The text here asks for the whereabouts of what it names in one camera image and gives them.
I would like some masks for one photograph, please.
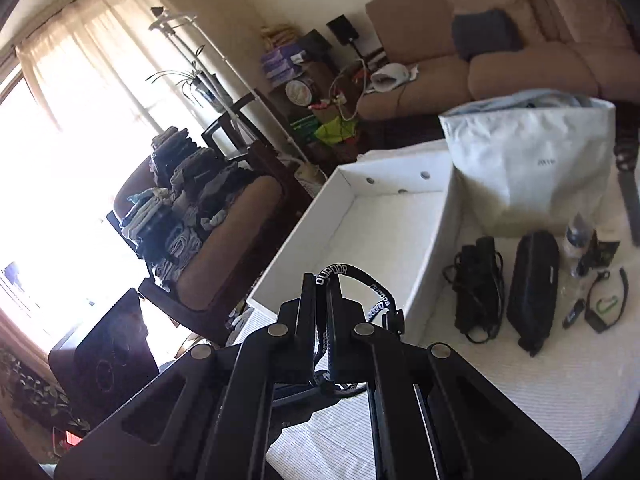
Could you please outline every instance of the window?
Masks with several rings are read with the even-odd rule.
[[[30,84],[17,77],[4,90],[0,285],[15,295],[12,319],[46,352],[95,304],[114,304],[147,276],[106,215],[152,137],[175,125],[203,143],[200,133],[218,116],[183,96],[177,81],[147,80],[159,70],[190,69],[148,30],[158,4],[78,0],[65,7],[18,49]],[[217,140],[223,151],[234,149]],[[188,331],[142,303],[147,340],[162,364]]]
[[[94,304],[113,304],[136,287],[146,268],[105,219],[111,197],[87,196],[91,173],[78,170],[76,152],[52,127],[23,79],[0,104],[0,123],[1,285],[14,295],[15,309],[8,314],[48,352]],[[120,184],[111,182],[114,188]],[[96,208],[85,208],[87,202]],[[167,352],[186,337],[184,330],[142,303],[149,344],[156,359],[165,362],[173,357]],[[171,339],[176,343],[168,344]]]

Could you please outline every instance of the small black pouch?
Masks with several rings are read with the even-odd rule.
[[[518,244],[507,319],[520,334],[518,345],[534,357],[551,332],[556,312],[560,253],[553,235],[536,231]]]

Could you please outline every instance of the stack of folded clothes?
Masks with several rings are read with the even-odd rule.
[[[171,291],[236,197],[258,174],[236,162],[228,164],[210,148],[198,148],[187,130],[170,128],[154,138],[152,149],[151,168],[160,187],[130,196],[133,206],[120,227],[122,235],[135,243],[137,256]]]
[[[153,152],[150,168],[160,187],[169,187],[175,168],[198,149],[196,143],[189,138],[189,132],[186,129],[178,131],[175,126],[155,136],[151,147]]]

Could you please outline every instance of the wooden chair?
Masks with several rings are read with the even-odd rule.
[[[256,141],[239,156],[261,172],[229,208],[168,293],[146,278],[138,291],[176,322],[223,345],[229,313],[248,294],[311,203],[311,197],[276,158]],[[113,211],[121,219],[127,197],[155,187],[147,158],[118,192]]]

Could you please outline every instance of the black speaker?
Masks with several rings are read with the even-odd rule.
[[[358,31],[353,28],[353,25],[344,14],[331,20],[326,26],[329,27],[329,30],[343,45],[351,44],[360,37]]]
[[[134,288],[67,333],[49,353],[49,366],[74,415],[95,428],[159,373]]]
[[[331,43],[315,29],[300,38],[298,46],[302,50],[306,50],[314,61],[322,59],[332,49]]]

